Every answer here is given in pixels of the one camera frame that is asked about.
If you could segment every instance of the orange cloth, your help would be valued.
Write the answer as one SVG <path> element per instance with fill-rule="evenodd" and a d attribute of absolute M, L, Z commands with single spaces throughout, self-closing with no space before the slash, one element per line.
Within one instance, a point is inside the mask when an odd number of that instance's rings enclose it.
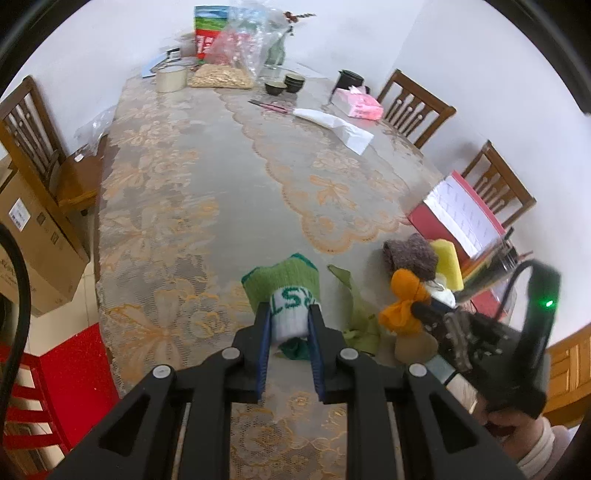
<path fill-rule="evenodd" d="M 410 311 L 414 301 L 428 303 L 431 300 L 431 295 L 421 285 L 421 281 L 410 270 L 401 268 L 392 275 L 390 289 L 400 300 L 379 313 L 380 324 L 402 335 L 422 332 L 423 324 Z"/>

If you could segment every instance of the lace tablecloth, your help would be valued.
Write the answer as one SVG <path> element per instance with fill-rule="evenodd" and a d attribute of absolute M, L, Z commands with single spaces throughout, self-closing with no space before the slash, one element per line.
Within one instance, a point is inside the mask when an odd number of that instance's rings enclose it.
<path fill-rule="evenodd" d="M 180 369 L 230 345 L 253 314 L 240 278 L 300 252 L 320 271 L 323 316 L 350 313 L 328 263 L 351 270 L 377 307 L 394 301 L 385 239 L 413 229 L 404 212 L 441 179 L 387 126 L 362 156 L 330 131 L 250 98 L 338 113 L 325 79 L 296 96 L 191 89 L 160 94 L 130 79 L 109 134 L 99 210 L 97 290 L 103 339 L 120 394 L 151 368 Z M 307 362 L 273 353 L 257 406 L 235 406 L 233 479 L 343 478 L 346 407 L 323 406 Z"/>

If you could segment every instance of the screw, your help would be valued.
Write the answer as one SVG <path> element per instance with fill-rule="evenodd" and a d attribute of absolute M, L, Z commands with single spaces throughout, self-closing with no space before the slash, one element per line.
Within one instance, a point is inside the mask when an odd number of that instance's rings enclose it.
<path fill-rule="evenodd" d="M 425 367 L 423 364 L 412 364 L 410 367 L 408 367 L 408 371 L 414 377 L 424 377 L 427 375 L 427 367 Z"/>
<path fill-rule="evenodd" d="M 159 365 L 157 367 L 154 367 L 154 369 L 152 370 L 152 375 L 156 378 L 166 378 L 170 375 L 171 371 L 172 370 L 168 365 Z"/>
<path fill-rule="evenodd" d="M 343 348 L 340 351 L 340 356 L 345 360 L 355 360 L 359 356 L 359 352 L 354 348 Z"/>
<path fill-rule="evenodd" d="M 229 346 L 228 348 L 222 350 L 222 357 L 224 357 L 226 360 L 234 360 L 239 356 L 240 350 L 238 350 L 238 348 L 235 346 Z"/>

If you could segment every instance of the wooden chair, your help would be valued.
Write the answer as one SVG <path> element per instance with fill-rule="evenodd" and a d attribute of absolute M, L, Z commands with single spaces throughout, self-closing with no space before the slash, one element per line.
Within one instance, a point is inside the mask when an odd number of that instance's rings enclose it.
<path fill-rule="evenodd" d="M 578 425 L 591 407 L 591 324 L 548 348 L 550 383 L 544 416 L 552 425 Z"/>
<path fill-rule="evenodd" d="M 75 162 L 66 157 L 32 77 L 0 103 L 0 142 L 66 238 L 82 258 L 80 239 L 67 220 L 71 210 L 94 204 L 101 181 L 101 156 Z"/>
<path fill-rule="evenodd" d="M 9 347 L 0 345 L 0 362 L 9 353 Z M 21 369 L 30 371 L 33 386 L 13 386 L 11 400 L 20 400 L 8 407 L 6 423 L 47 423 L 51 433 L 11 434 L 5 429 L 2 446 L 9 453 L 57 445 L 67 455 L 119 401 L 98 323 L 44 355 L 24 353 Z M 38 401 L 41 410 L 26 402 L 30 400 Z M 43 480 L 48 473 L 24 472 L 24 477 Z"/>
<path fill-rule="evenodd" d="M 437 113 L 431 124 L 417 138 L 414 145 L 421 148 L 435 133 L 445 120 L 456 113 L 456 109 L 432 93 L 426 91 L 418 83 L 413 82 L 400 70 L 396 70 L 378 95 L 378 102 L 382 103 L 392 85 L 396 83 L 402 87 L 392 105 L 384 115 L 384 121 L 402 133 L 405 137 L 412 134 L 431 112 Z"/>
<path fill-rule="evenodd" d="M 509 168 L 499 152 L 495 150 L 490 140 L 486 141 L 478 155 L 466 167 L 462 177 L 466 178 L 483 157 L 489 161 L 490 166 L 476 181 L 473 188 L 487 207 L 496 215 L 505 209 L 512 200 L 517 199 L 521 203 L 521 207 L 502 223 L 503 228 L 507 228 L 532 208 L 536 204 L 536 200 Z"/>

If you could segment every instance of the blue gripper pad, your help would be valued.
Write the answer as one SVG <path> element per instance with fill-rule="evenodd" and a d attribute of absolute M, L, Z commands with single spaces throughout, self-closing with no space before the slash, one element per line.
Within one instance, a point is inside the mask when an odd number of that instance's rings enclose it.
<path fill-rule="evenodd" d="M 312 376 L 314 377 L 314 389 L 318 394 L 318 399 L 324 401 L 326 392 L 324 390 L 324 365 L 320 354 L 320 345 L 314 322 L 312 321 L 312 312 L 308 309 L 308 347 L 310 350 L 310 363 L 312 365 Z"/>
<path fill-rule="evenodd" d="M 256 393 L 258 399 L 262 398 L 267 382 L 267 367 L 269 366 L 269 348 L 271 347 L 271 309 L 267 309 L 265 325 L 262 331 L 261 348 L 258 362 L 256 363 Z"/>

